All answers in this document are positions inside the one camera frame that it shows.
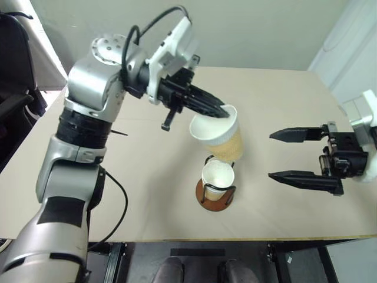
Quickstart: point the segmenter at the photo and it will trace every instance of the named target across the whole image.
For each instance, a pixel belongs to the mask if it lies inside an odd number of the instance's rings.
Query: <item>wall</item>
[[[104,32],[127,34],[162,10],[183,4],[201,45],[201,65],[305,70],[348,0],[32,0],[63,66],[69,70]],[[143,40],[156,48],[179,14]]]
[[[316,72],[339,103],[365,90],[377,94],[377,1],[352,0],[309,70]]]

